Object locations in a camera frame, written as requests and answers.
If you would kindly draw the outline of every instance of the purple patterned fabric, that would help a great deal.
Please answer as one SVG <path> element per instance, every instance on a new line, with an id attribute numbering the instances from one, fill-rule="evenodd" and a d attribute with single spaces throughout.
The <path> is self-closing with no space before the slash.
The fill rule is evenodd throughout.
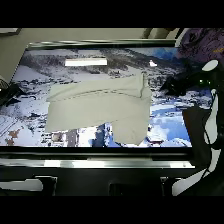
<path id="1" fill-rule="evenodd" d="M 181 40 L 177 58 L 208 62 L 224 57 L 224 28 L 190 28 Z"/>

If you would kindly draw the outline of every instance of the gray fabric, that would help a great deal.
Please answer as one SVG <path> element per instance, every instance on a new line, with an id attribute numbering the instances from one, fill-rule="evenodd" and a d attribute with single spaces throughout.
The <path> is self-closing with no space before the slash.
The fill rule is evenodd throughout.
<path id="1" fill-rule="evenodd" d="M 46 131 L 112 123 L 114 140 L 140 144 L 148 129 L 151 91 L 143 75 L 54 85 Z"/>

